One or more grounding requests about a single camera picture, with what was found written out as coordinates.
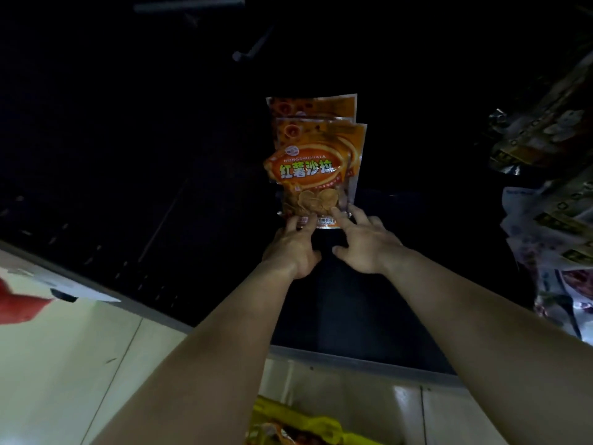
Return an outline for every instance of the plastic packaging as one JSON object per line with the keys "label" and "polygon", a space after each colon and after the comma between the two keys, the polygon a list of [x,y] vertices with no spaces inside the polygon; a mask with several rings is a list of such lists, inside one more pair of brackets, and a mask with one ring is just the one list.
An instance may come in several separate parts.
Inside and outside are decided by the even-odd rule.
{"label": "plastic packaging", "polygon": [[258,396],[253,407],[247,445],[380,445],[358,434],[343,431],[329,417],[309,417],[270,399]]}
{"label": "plastic packaging", "polygon": [[306,117],[310,119],[356,121],[358,96],[338,95],[321,98],[266,98],[272,116],[274,147],[282,148],[285,144],[278,140],[278,121],[284,117]]}
{"label": "plastic packaging", "polygon": [[317,214],[317,228],[338,228],[330,208],[346,210],[354,200],[366,125],[345,121],[279,119],[285,145],[264,162],[284,187],[283,215],[299,215],[303,226]]}
{"label": "plastic packaging", "polygon": [[493,147],[490,166],[509,174],[562,176],[590,153],[593,126],[593,51],[527,112],[508,117],[503,138]]}

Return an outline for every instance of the snack bag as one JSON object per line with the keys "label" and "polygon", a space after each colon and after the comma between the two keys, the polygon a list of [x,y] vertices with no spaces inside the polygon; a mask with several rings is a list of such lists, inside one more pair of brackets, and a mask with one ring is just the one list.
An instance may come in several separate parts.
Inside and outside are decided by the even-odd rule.
{"label": "snack bag", "polygon": [[317,214],[317,228],[338,228],[330,209],[346,210],[367,126],[310,119],[281,119],[280,125],[287,145],[264,168],[284,187],[284,216],[300,216],[303,226]]}
{"label": "snack bag", "polygon": [[330,141],[338,140],[350,152],[350,164],[346,172],[348,202],[354,202],[358,185],[358,172],[362,162],[367,125],[346,120],[276,119],[278,142],[282,148],[294,145],[304,134],[325,136]]}
{"label": "snack bag", "polygon": [[285,144],[278,140],[278,122],[280,117],[307,117],[312,119],[356,121],[357,95],[327,96],[323,98],[266,98],[274,131],[274,147],[282,148]]}
{"label": "snack bag", "polygon": [[491,168],[516,175],[530,168],[555,177],[591,153],[592,65],[593,51],[537,105],[509,117],[492,149]]}

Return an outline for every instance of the hanging snack package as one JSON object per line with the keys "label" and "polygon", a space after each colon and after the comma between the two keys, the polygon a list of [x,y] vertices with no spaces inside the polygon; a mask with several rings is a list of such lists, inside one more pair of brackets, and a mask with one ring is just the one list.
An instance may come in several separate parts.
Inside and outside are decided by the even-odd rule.
{"label": "hanging snack package", "polygon": [[[278,128],[277,120],[280,117],[305,117],[310,119],[346,120],[356,121],[356,107],[358,97],[356,94],[326,96],[322,98],[266,98],[273,117],[273,130]],[[277,140],[274,135],[276,149],[286,145],[285,141]]]}
{"label": "hanging snack package", "polygon": [[284,188],[282,214],[317,214],[317,228],[338,228],[330,215],[354,200],[367,125],[347,121],[278,119],[286,146],[264,163],[271,179]]}

